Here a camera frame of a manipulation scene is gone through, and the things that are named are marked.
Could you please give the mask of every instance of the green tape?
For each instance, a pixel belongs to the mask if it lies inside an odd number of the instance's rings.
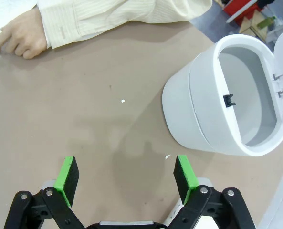
[[[190,162],[189,162],[187,156],[186,155],[178,155],[178,159],[179,159],[180,165],[182,167],[182,170],[183,170],[183,173],[184,173],[187,185],[188,185],[186,198],[185,198],[185,201],[183,203],[185,205],[189,200],[191,192],[193,190],[195,190],[195,188],[197,186],[199,186],[199,182],[198,182],[198,179],[197,179],[197,177],[195,176],[195,174],[192,170],[192,167],[190,165]]]
[[[69,169],[70,169],[70,166],[73,162],[73,156],[67,156],[64,160],[64,163],[62,165],[62,168],[61,168],[61,171],[59,173],[59,176],[57,177],[57,180],[54,184],[54,188],[62,193],[65,201],[66,201],[66,204],[67,206],[71,206],[70,203],[69,203],[69,200],[64,192],[64,186],[65,186],[65,183],[66,183],[66,179],[67,179],[67,176],[68,176],[68,173],[69,173]]]

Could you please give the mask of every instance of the person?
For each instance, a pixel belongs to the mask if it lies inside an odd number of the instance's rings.
[[[86,40],[128,21],[188,21],[212,0],[39,0],[2,27],[0,50],[32,59],[49,47]]]

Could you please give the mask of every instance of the red object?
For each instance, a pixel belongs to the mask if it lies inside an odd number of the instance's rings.
[[[232,16],[233,14],[235,14],[235,12],[237,12],[239,9],[241,9],[243,6],[245,6],[250,0],[232,0],[231,2],[229,2],[225,7],[224,7],[224,11]],[[248,19],[251,19],[254,11],[262,11],[262,8],[259,8],[258,5],[255,3],[253,5],[251,5],[246,11],[244,11],[242,14],[240,14],[238,17],[236,17],[235,22],[238,25],[241,25],[243,18],[247,17]]]

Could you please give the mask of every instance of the silver bolt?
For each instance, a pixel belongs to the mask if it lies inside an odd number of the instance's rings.
[[[28,196],[26,194],[22,194],[21,199],[26,199]]]
[[[227,195],[229,195],[229,196],[233,196],[233,195],[235,195],[235,193],[232,191],[232,190],[229,190],[228,192],[227,192]]]
[[[53,193],[52,190],[48,190],[48,191],[46,192],[46,195],[51,196],[52,193]]]
[[[200,192],[206,194],[206,193],[208,193],[208,190],[205,187],[202,187],[200,189]]]

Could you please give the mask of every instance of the shirt cuff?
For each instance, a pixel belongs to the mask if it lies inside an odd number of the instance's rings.
[[[53,49],[81,37],[76,26],[72,0],[39,0],[37,5],[41,12],[47,44],[50,43]]]

